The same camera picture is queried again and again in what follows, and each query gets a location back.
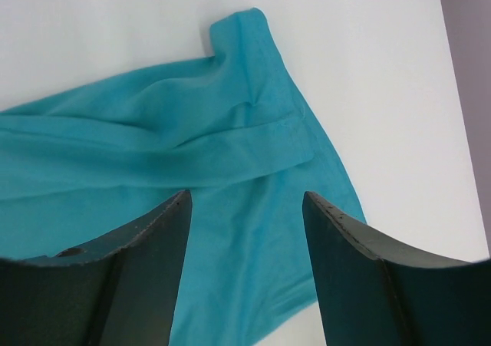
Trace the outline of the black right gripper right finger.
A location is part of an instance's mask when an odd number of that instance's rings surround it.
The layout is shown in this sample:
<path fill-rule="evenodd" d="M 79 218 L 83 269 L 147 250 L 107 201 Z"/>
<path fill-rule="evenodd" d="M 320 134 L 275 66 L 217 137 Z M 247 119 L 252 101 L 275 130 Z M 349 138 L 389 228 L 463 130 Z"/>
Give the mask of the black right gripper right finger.
<path fill-rule="evenodd" d="M 488 345 L 490 262 L 391 238 L 307 192 L 305 235 L 329 345 Z"/>

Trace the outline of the teal t shirt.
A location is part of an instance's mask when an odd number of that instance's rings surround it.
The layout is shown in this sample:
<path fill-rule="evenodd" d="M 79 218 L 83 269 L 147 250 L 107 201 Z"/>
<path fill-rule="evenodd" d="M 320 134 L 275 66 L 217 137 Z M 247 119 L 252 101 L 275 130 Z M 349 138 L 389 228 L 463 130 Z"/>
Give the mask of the teal t shirt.
<path fill-rule="evenodd" d="M 53 255 L 187 189 L 170 342 L 252 345 L 316 299 L 302 200 L 364 214 L 264 14 L 209 30 L 209 58 L 109 77 L 1 113 L 1 254 Z"/>

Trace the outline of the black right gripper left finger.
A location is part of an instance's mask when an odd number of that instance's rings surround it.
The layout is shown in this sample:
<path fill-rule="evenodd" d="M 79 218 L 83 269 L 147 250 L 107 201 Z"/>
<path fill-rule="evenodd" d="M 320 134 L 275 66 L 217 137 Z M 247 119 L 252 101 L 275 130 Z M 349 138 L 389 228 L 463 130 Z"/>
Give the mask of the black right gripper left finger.
<path fill-rule="evenodd" d="M 56 256 L 1 261 L 3 345 L 166 345 L 191 194 Z"/>

